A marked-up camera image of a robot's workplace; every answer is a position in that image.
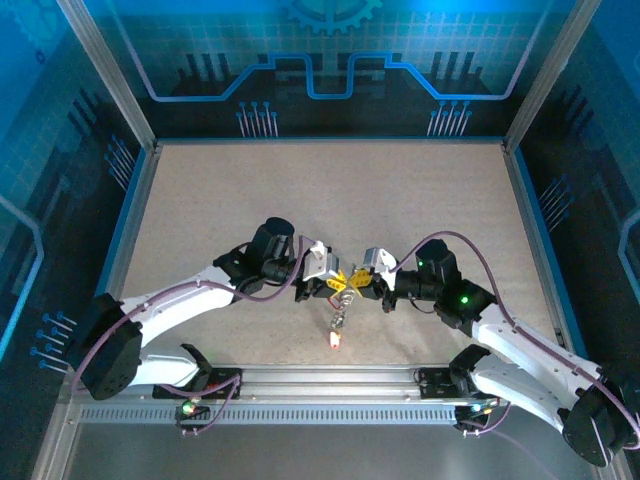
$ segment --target black joint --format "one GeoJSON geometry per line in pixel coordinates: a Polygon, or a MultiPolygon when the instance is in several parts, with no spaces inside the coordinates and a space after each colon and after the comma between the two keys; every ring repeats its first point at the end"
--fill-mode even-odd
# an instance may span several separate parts
{"type": "MultiPolygon", "coordinates": [[[[65,359],[77,369],[102,335],[124,316],[120,303],[105,293],[95,297],[78,321],[65,350],[65,359]]],[[[82,374],[82,383],[96,400],[106,400],[124,390],[140,364],[142,333],[127,320],[98,350],[82,374]]]]}
{"type": "Polygon", "coordinates": [[[418,271],[424,278],[441,285],[459,282],[462,278],[455,255],[443,240],[430,240],[416,252],[418,271]]]}
{"type": "Polygon", "coordinates": [[[461,280],[445,285],[434,310],[446,325],[471,338],[473,323],[479,321],[482,311],[495,301],[495,297],[482,287],[461,280]]]}
{"type": "Polygon", "coordinates": [[[487,355],[491,355],[491,352],[486,348],[475,344],[469,345],[449,363],[451,382],[456,386],[461,396],[471,397],[480,394],[471,380],[471,372],[475,370],[480,359],[487,355]]]}

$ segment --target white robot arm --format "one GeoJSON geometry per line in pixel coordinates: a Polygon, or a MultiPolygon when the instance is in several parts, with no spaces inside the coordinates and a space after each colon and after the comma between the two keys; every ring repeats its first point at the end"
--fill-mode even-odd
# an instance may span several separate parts
{"type": "Polygon", "coordinates": [[[477,248],[460,234],[440,233],[461,238],[478,254],[495,295],[462,279],[453,253],[442,240],[428,241],[430,236],[411,252],[417,271],[401,270],[408,256],[398,263],[383,249],[370,249],[365,266],[374,275],[365,296],[381,298],[385,312],[399,299],[435,302],[445,324],[488,347],[471,345],[451,362],[458,389],[495,395],[538,416],[588,462],[604,467],[620,449],[637,445],[632,380],[568,352],[510,314],[477,248]]]}
{"type": "MultiPolygon", "coordinates": [[[[293,233],[289,222],[270,218],[251,242],[184,282],[121,302],[110,295],[96,297],[65,351],[77,371],[74,382],[81,378],[97,400],[129,385],[163,384],[180,387],[182,394],[199,392],[212,373],[204,356],[192,345],[182,345],[188,356],[154,352],[148,346],[153,339],[208,310],[243,298],[266,301],[292,285],[296,301],[341,299],[357,289],[364,298],[382,300],[385,312],[393,311],[400,299],[433,301],[445,324],[491,349],[471,345],[451,362],[450,380],[462,397],[493,395],[529,411],[594,465],[606,466],[621,448],[638,442],[632,382],[567,352],[510,315],[493,277],[489,275],[495,295],[464,280],[442,240],[427,241],[430,236],[412,250],[418,264],[413,271],[401,269],[409,255],[397,262],[384,249],[369,249],[364,267],[345,279],[338,259],[322,242],[304,251],[301,237],[296,258],[293,233]],[[265,299],[252,297],[265,282],[281,288],[265,299]]],[[[342,320],[346,305],[341,304],[342,320]]],[[[334,329],[342,327],[340,322],[334,329]]]]}

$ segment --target cork board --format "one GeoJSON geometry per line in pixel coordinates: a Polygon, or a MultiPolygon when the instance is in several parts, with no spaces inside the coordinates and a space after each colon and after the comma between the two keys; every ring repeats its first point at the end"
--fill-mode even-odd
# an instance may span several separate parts
{"type": "MultiPolygon", "coordinates": [[[[165,145],[124,287],[124,298],[175,284],[249,241],[270,216],[322,240],[346,263],[368,247],[403,257],[436,230],[471,238],[492,266],[508,307],[553,338],[524,226],[497,144],[428,141],[300,141],[165,145]]],[[[463,276],[489,289],[480,262],[446,240],[463,276]]],[[[259,295],[267,295],[265,288],[259,295]]],[[[196,345],[212,363],[440,364],[468,343],[436,315],[401,302],[356,299],[338,351],[327,342],[332,309],[268,304],[209,311],[151,345],[196,345]]]]}

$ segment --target metal frame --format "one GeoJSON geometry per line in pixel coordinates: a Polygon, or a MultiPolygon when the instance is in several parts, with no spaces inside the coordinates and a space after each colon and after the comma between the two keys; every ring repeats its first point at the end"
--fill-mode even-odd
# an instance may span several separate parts
{"type": "Polygon", "coordinates": [[[577,0],[507,132],[507,151],[520,145],[602,0],[577,0]]]}
{"type": "Polygon", "coordinates": [[[138,142],[151,150],[156,137],[86,5],[82,0],[57,2],[138,142]]]}
{"type": "Polygon", "coordinates": [[[114,298],[120,298],[122,295],[127,270],[161,154],[162,147],[156,147],[146,151],[144,158],[139,159],[136,164],[118,217],[116,231],[109,245],[96,294],[109,292],[114,298]]]}

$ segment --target purple cable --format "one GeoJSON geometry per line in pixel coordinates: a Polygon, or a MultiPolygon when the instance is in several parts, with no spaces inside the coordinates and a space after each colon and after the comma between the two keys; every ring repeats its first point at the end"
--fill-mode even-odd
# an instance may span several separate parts
{"type": "MultiPolygon", "coordinates": [[[[498,420],[498,422],[501,422],[502,420],[504,420],[504,417],[506,417],[506,414],[503,415],[500,418],[500,420],[498,420]]],[[[473,427],[479,428],[480,432],[478,432],[478,435],[482,435],[483,433],[488,433],[489,431],[492,431],[495,435],[498,435],[500,438],[503,438],[507,442],[511,443],[514,447],[516,447],[517,449],[521,450],[527,457],[529,457],[533,461],[533,463],[535,463],[538,466],[538,468],[540,468],[540,470],[542,470],[544,473],[546,473],[549,478],[551,478],[552,480],[558,480],[558,477],[556,477],[553,473],[551,473],[551,471],[544,465],[544,463],[542,463],[540,460],[538,460],[538,458],[527,447],[522,445],[515,438],[511,438],[506,433],[499,432],[498,430],[489,430],[489,429],[484,430],[484,425],[482,425],[481,423],[478,423],[478,422],[473,422],[471,420],[462,420],[462,423],[465,423],[467,425],[471,425],[473,427]]]]}
{"type": "Polygon", "coordinates": [[[500,415],[500,418],[498,418],[498,421],[496,421],[493,425],[491,425],[490,427],[487,427],[486,425],[481,425],[478,422],[469,422],[469,421],[464,421],[463,423],[468,423],[470,425],[473,425],[474,427],[478,427],[480,429],[480,431],[478,432],[478,435],[484,435],[485,433],[489,433],[492,432],[493,430],[495,430],[496,428],[498,428],[498,426],[504,422],[504,419],[507,418],[507,415],[509,414],[509,410],[511,410],[511,403],[507,403],[506,408],[504,409],[504,411],[502,412],[502,415],[500,415]]]}
{"type": "Polygon", "coordinates": [[[558,353],[553,351],[551,348],[547,347],[544,343],[540,342],[537,338],[530,335],[525,330],[523,330],[518,324],[516,324],[515,320],[513,320],[511,318],[511,315],[509,315],[509,312],[507,311],[507,307],[504,305],[504,302],[502,301],[502,297],[500,296],[500,292],[498,290],[498,285],[496,284],[495,277],[493,276],[493,272],[491,271],[491,268],[489,267],[487,260],[484,258],[484,256],[482,255],[478,247],[476,247],[475,244],[471,240],[469,240],[467,237],[465,237],[461,233],[452,232],[450,230],[442,230],[440,232],[432,233],[431,235],[428,235],[425,238],[423,238],[415,247],[413,247],[411,251],[400,261],[400,263],[398,263],[398,265],[396,265],[394,268],[389,270],[389,272],[396,273],[398,270],[400,270],[400,268],[402,268],[402,266],[405,263],[409,261],[409,258],[411,258],[411,256],[414,255],[418,251],[418,249],[420,249],[425,243],[427,243],[429,240],[432,240],[436,237],[440,237],[443,235],[459,238],[464,243],[466,243],[469,246],[469,248],[471,248],[471,250],[473,250],[473,252],[476,254],[478,259],[480,260],[480,263],[482,263],[482,266],[484,267],[484,271],[487,274],[487,278],[489,279],[489,283],[491,284],[491,288],[493,289],[493,294],[496,297],[496,302],[498,303],[498,307],[500,308],[502,315],[504,316],[505,320],[509,323],[511,328],[513,328],[516,332],[518,332],[524,338],[526,338],[531,343],[533,343],[536,347],[540,348],[543,352],[552,356],[553,358],[558,360],[560,363],[562,363],[565,367],[570,368],[571,371],[577,373],[582,378],[586,379],[588,382],[594,385],[598,390],[600,390],[607,397],[607,399],[609,399],[609,401],[620,411],[622,416],[624,416],[625,420],[629,422],[631,429],[636,435],[636,444],[630,447],[624,447],[625,450],[640,450],[640,425],[638,425],[638,422],[636,422],[636,419],[633,418],[633,416],[631,415],[631,412],[629,412],[629,410],[627,410],[627,408],[622,404],[622,402],[618,400],[618,398],[613,393],[611,393],[611,391],[607,387],[605,387],[604,384],[600,382],[597,378],[593,377],[591,374],[584,371],[575,363],[565,359],[564,357],[562,357],[562,355],[559,355],[558,353]]]}
{"type": "Polygon", "coordinates": [[[291,272],[291,275],[289,276],[287,281],[284,282],[282,287],[280,287],[277,291],[275,291],[274,293],[272,293],[271,295],[269,295],[267,297],[252,297],[251,295],[247,295],[246,293],[238,292],[238,291],[234,290],[233,288],[230,288],[230,287],[228,287],[226,285],[223,285],[221,283],[218,283],[218,282],[212,282],[210,280],[193,280],[191,282],[186,282],[186,283],[182,283],[180,285],[174,285],[173,287],[169,287],[166,290],[163,290],[162,292],[157,293],[153,297],[149,298],[145,303],[143,303],[141,305],[138,305],[136,308],[131,310],[129,313],[125,314],[116,323],[111,325],[111,327],[109,327],[107,329],[107,331],[105,331],[102,334],[102,336],[93,345],[93,347],[91,347],[91,349],[89,350],[87,355],[84,357],[84,359],[82,360],[82,362],[78,366],[75,375],[73,376],[73,380],[71,381],[71,392],[74,393],[74,394],[81,393],[81,390],[78,388],[78,384],[80,383],[80,377],[82,377],[82,374],[86,370],[86,368],[89,365],[89,363],[91,363],[91,360],[93,360],[93,357],[95,357],[96,353],[98,353],[98,350],[100,350],[100,348],[107,342],[109,337],[111,335],[113,335],[116,332],[116,330],[118,330],[118,328],[120,328],[127,320],[133,319],[136,315],[140,314],[141,312],[145,311],[147,308],[152,306],[154,304],[154,302],[157,302],[158,300],[162,300],[164,297],[166,297],[168,295],[171,295],[172,293],[179,292],[181,290],[191,289],[193,287],[196,287],[196,288],[210,287],[210,288],[219,288],[221,290],[225,290],[227,292],[233,293],[235,296],[240,297],[240,298],[242,298],[244,300],[249,300],[251,302],[257,302],[257,303],[268,302],[270,300],[274,300],[275,298],[279,297],[280,295],[282,295],[285,292],[285,290],[287,288],[289,288],[291,286],[291,284],[295,280],[296,276],[298,275],[298,271],[300,270],[300,267],[302,265],[302,258],[304,257],[303,250],[304,250],[304,241],[305,240],[309,240],[309,241],[315,243],[315,241],[311,240],[309,237],[305,237],[304,235],[300,235],[299,236],[298,258],[296,259],[296,263],[295,263],[295,265],[293,267],[293,271],[291,272]]]}
{"type": "Polygon", "coordinates": [[[186,430],[184,428],[182,429],[182,434],[185,436],[187,435],[197,436],[202,432],[206,432],[218,422],[218,419],[222,416],[222,412],[224,412],[224,410],[227,408],[227,405],[229,404],[229,401],[233,397],[233,394],[236,393],[236,390],[238,389],[238,385],[240,384],[240,376],[234,375],[229,380],[222,382],[220,385],[207,388],[200,392],[184,392],[182,390],[178,390],[177,388],[172,387],[171,385],[160,385],[160,386],[165,390],[167,390],[168,392],[171,392],[175,395],[180,395],[182,397],[200,397],[200,396],[208,395],[213,392],[217,392],[218,390],[221,390],[227,385],[230,385],[232,383],[233,383],[233,388],[231,388],[231,391],[229,391],[229,394],[227,395],[227,398],[225,399],[222,406],[220,407],[220,410],[218,410],[218,412],[213,416],[213,418],[209,421],[209,423],[207,423],[204,427],[199,429],[198,428],[194,428],[193,430],[186,430]]]}

